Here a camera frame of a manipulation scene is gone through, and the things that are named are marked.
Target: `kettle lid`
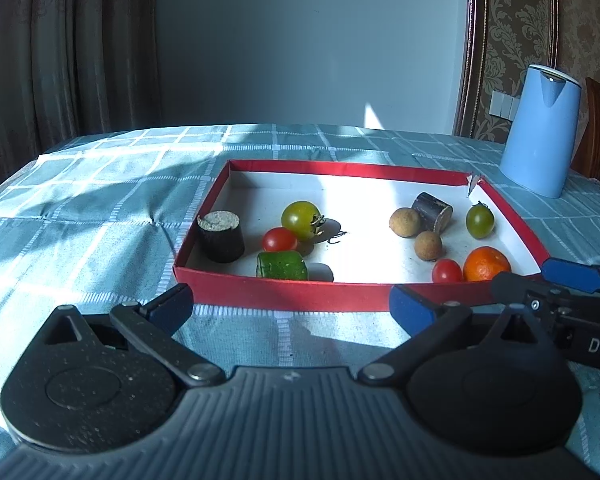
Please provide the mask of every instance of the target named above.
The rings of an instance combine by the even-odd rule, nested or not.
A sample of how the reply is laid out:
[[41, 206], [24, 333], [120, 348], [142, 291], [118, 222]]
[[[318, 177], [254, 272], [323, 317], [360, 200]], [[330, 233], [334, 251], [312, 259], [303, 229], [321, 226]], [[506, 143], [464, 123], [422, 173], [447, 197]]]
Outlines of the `kettle lid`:
[[540, 70], [541, 72], [544, 72], [547, 75], [553, 75], [553, 76], [559, 77], [561, 79], [565, 79], [566, 81], [569, 81], [569, 82], [571, 82], [575, 85], [578, 85], [579, 87], [582, 88], [582, 85], [577, 81], [577, 79], [574, 79], [570, 75], [565, 74], [564, 72], [560, 72], [559, 70], [556, 70], [555, 68], [551, 68], [550, 66], [532, 64], [532, 65], [529, 65], [529, 68], [535, 68], [536, 70]]

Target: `white wall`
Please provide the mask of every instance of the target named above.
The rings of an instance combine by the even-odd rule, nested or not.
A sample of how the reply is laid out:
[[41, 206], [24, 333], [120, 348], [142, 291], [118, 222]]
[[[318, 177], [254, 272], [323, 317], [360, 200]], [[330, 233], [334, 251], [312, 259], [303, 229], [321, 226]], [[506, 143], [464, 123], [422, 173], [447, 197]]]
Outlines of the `white wall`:
[[[466, 0], [157, 0], [165, 124], [450, 134]], [[367, 113], [367, 126], [373, 113]]]

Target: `red cherry tomato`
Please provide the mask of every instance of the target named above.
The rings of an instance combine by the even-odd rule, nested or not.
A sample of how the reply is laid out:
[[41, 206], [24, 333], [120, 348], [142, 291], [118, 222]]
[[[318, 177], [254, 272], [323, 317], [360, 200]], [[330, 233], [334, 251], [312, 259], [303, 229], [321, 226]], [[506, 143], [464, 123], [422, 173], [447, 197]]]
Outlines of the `red cherry tomato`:
[[455, 261], [442, 258], [433, 266], [431, 281], [433, 283], [462, 282], [462, 269]]
[[262, 248], [268, 253], [278, 251], [295, 251], [298, 238], [286, 227], [274, 227], [262, 237]]

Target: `tangerine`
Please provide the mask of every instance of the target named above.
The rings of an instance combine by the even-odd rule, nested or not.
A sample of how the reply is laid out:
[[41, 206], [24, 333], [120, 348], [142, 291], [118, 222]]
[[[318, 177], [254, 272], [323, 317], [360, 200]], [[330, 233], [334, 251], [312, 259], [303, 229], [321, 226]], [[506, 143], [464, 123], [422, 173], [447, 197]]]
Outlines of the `tangerine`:
[[462, 273], [468, 282], [492, 280], [499, 272], [511, 272], [511, 264], [507, 257], [493, 247], [478, 247], [469, 253], [464, 261]]

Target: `curtain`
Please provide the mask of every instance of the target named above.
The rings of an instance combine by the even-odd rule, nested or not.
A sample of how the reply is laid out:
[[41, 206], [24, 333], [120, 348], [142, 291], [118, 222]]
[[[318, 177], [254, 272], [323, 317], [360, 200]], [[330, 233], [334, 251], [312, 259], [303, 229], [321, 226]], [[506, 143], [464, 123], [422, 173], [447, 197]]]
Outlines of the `curtain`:
[[0, 183], [73, 137], [160, 124], [155, 0], [0, 0]]

